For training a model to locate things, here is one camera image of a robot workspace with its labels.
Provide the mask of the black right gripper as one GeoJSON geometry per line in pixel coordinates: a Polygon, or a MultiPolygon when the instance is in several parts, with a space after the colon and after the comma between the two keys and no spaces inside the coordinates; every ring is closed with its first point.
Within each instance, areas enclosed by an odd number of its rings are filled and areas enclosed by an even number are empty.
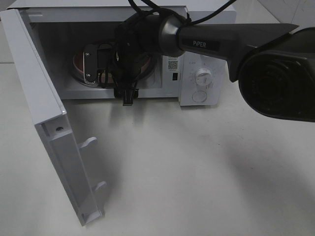
{"type": "Polygon", "coordinates": [[[102,88],[114,88],[114,97],[120,99],[123,106],[132,106],[138,98],[137,83],[140,68],[133,56],[137,48],[130,41],[113,41],[97,44],[97,82],[102,88]]]}

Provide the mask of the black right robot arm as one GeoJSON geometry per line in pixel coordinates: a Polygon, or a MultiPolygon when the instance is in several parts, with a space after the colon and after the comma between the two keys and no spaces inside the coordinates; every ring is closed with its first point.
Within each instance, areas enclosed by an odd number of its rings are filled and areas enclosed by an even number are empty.
{"type": "Polygon", "coordinates": [[[132,104],[141,67],[156,55],[185,52],[227,62],[229,79],[256,112],[271,118],[315,119],[315,29],[294,24],[194,25],[161,11],[133,15],[114,31],[108,52],[97,56],[115,91],[132,104]]]}

